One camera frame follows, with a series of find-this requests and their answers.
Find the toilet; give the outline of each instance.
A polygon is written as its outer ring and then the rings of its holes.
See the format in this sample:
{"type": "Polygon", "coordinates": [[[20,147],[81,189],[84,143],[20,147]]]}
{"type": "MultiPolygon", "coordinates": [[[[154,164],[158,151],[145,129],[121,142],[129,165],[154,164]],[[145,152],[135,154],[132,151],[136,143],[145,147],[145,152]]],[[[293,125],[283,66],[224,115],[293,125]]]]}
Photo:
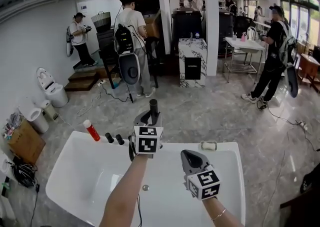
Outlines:
{"type": "Polygon", "coordinates": [[[64,86],[56,83],[49,72],[44,68],[38,68],[36,70],[36,76],[46,98],[51,101],[54,107],[60,108],[67,104],[68,96],[64,86]]]}

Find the stainless steel table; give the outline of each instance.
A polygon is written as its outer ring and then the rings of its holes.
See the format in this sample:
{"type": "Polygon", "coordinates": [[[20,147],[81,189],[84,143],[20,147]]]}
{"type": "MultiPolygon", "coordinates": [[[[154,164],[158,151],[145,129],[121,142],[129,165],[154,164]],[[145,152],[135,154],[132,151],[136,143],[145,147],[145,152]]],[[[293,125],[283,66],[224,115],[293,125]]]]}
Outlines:
{"type": "Polygon", "coordinates": [[[234,73],[256,73],[255,80],[254,80],[254,82],[256,83],[258,72],[259,72],[260,66],[261,66],[263,50],[265,48],[254,40],[246,40],[245,42],[242,42],[240,40],[240,38],[233,40],[232,37],[226,37],[225,41],[226,41],[226,47],[225,47],[225,56],[224,56],[224,61],[223,61],[222,72],[223,73],[225,72],[225,67],[226,67],[228,70],[228,76],[226,78],[226,81],[229,82],[229,77],[230,77],[231,72],[234,72],[234,73]],[[230,45],[230,47],[232,48],[232,55],[231,55],[230,62],[226,63],[228,45],[230,45]],[[245,59],[244,59],[243,64],[233,63],[235,48],[240,49],[241,51],[245,52],[245,59]],[[256,70],[255,67],[253,67],[251,61],[252,61],[252,54],[257,53],[258,51],[261,51],[261,56],[260,56],[258,70],[256,70]],[[251,54],[251,57],[250,57],[249,63],[247,64],[248,53],[251,54]]]}

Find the white pillar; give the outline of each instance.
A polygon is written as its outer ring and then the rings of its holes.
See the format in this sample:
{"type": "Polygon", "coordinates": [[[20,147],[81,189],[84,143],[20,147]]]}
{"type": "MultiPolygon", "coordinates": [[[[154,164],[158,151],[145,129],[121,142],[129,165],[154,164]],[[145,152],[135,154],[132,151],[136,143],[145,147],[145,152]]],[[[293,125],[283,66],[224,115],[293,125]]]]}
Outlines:
{"type": "Polygon", "coordinates": [[[205,0],[206,14],[206,43],[207,54],[207,76],[217,74],[218,46],[219,46],[219,2],[218,0],[205,0]]]}
{"type": "Polygon", "coordinates": [[[171,11],[169,0],[159,0],[160,11],[161,11],[161,20],[162,20],[162,30],[163,30],[163,40],[165,53],[167,55],[171,52],[171,11]]]}

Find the staircase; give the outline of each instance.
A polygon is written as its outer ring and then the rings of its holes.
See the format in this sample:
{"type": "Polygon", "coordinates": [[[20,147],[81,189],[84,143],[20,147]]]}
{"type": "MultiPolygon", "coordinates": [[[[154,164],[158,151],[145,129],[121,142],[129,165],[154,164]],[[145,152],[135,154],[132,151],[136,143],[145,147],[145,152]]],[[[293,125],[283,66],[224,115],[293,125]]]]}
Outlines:
{"type": "Polygon", "coordinates": [[[98,81],[97,72],[75,72],[68,78],[69,83],[64,87],[65,91],[89,91],[98,81]]]}

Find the white sink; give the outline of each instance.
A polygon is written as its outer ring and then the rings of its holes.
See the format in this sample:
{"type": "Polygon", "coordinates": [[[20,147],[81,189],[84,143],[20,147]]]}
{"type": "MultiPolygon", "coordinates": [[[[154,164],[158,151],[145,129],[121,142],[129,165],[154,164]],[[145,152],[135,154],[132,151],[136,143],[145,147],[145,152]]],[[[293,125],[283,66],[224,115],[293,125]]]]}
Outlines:
{"type": "MultiPolygon", "coordinates": [[[[201,201],[184,186],[180,152],[199,151],[221,174],[218,199],[242,224],[246,219],[244,177],[236,142],[218,143],[217,151],[203,151],[197,143],[163,143],[148,160],[140,191],[144,227],[211,226],[201,201]]],[[[93,226],[99,226],[113,188],[130,165],[128,140],[119,145],[105,137],[95,142],[89,134],[74,131],[59,155],[46,185],[47,196],[64,210],[93,226]]],[[[131,226],[138,226],[138,209],[131,226]]]]}

